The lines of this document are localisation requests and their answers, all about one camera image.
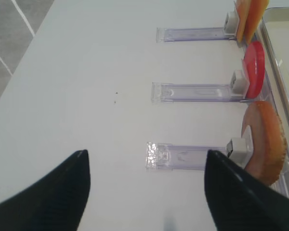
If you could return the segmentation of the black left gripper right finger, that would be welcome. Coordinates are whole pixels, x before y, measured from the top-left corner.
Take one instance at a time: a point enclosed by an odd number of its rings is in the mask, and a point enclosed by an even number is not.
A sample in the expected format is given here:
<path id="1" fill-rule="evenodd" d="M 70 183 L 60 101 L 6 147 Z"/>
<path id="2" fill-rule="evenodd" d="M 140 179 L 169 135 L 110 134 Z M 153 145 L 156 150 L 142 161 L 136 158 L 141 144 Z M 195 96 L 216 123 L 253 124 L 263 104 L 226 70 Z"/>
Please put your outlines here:
<path id="1" fill-rule="evenodd" d="M 219 231 L 289 231 L 289 199 L 208 150 L 204 191 Z"/>

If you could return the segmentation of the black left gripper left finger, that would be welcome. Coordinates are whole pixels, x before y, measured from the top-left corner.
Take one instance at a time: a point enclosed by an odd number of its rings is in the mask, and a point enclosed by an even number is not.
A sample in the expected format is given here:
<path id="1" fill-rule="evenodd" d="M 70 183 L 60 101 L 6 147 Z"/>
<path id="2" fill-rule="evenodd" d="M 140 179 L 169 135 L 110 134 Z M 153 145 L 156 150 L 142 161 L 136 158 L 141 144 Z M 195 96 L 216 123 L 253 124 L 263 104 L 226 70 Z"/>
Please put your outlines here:
<path id="1" fill-rule="evenodd" d="M 89 193 L 89 153 L 76 151 L 36 183 L 0 203 L 0 231 L 75 231 Z"/>

